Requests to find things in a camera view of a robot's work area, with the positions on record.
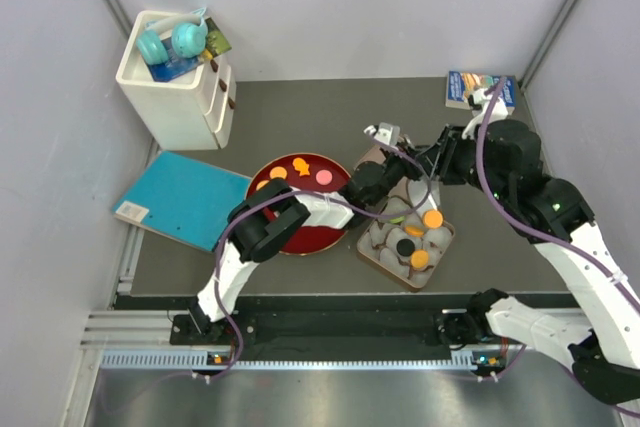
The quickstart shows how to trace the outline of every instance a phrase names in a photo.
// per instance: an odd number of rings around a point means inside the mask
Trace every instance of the red tray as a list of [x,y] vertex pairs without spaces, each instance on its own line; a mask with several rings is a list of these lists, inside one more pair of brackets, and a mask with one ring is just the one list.
[[[309,164],[309,172],[311,175],[300,177],[298,172],[293,168],[293,159],[296,157],[302,157]],[[270,180],[269,172],[278,166],[287,169],[287,183],[302,190],[334,192],[344,186],[350,178],[349,172],[340,164],[327,157],[318,154],[290,154],[275,159],[260,169],[253,179],[251,179],[247,195],[251,195],[256,191],[256,186],[260,181]],[[316,173],[320,170],[328,170],[333,174],[333,180],[329,185],[320,185],[316,182]],[[271,211],[267,209],[265,212],[267,217],[270,219],[274,218]],[[344,230],[336,230],[330,227],[301,227],[284,246],[282,253],[305,255],[320,252],[338,242],[344,234]]]

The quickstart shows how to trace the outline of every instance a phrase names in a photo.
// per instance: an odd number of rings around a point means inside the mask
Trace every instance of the headphones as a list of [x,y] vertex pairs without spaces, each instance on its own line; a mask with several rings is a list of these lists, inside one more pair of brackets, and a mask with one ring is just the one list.
[[175,15],[147,24],[136,39],[136,46],[148,65],[162,64],[169,60],[169,53],[160,40],[160,34],[171,32],[171,46],[178,57],[188,59],[204,51],[209,29],[204,21],[204,10],[191,14]]

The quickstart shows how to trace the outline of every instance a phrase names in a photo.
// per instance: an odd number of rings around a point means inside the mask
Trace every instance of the white cabinet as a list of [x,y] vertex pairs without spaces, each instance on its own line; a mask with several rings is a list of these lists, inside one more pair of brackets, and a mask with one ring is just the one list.
[[[116,81],[163,150],[211,150],[227,145],[236,85],[224,55],[170,81],[155,82],[135,41],[149,21],[175,15],[138,14]],[[161,35],[166,38],[170,32]]]

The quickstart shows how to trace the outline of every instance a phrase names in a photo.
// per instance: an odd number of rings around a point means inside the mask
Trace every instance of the blue book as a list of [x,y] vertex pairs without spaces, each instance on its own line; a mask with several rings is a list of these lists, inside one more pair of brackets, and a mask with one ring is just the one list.
[[[478,87],[491,87],[497,84],[499,80],[499,75],[472,74],[455,70],[449,71],[445,105],[456,109],[470,109],[467,103],[469,94]],[[507,105],[509,113],[513,113],[513,109],[516,106],[515,79],[513,77],[507,77],[507,82],[502,89],[502,98]]]
[[171,38],[164,39],[162,43],[167,49],[169,60],[162,64],[147,64],[151,77],[153,77],[153,80],[156,82],[169,82],[170,80],[180,77],[181,75],[195,69],[202,63],[202,60],[197,55],[188,59],[178,57],[171,46]]
[[163,152],[113,213],[125,222],[212,251],[249,183],[243,175]]

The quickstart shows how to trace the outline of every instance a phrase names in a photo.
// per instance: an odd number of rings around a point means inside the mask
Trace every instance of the blue notebook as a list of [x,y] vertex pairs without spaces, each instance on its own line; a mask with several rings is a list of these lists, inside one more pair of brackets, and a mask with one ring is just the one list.
[[197,68],[202,63],[202,60],[197,55],[188,59],[179,57],[173,50],[170,38],[164,39],[162,43],[164,44],[165,49],[167,49],[169,60],[162,64],[147,64],[151,77],[156,82],[169,82]]
[[116,218],[211,251],[248,177],[172,152],[161,153],[113,207]]

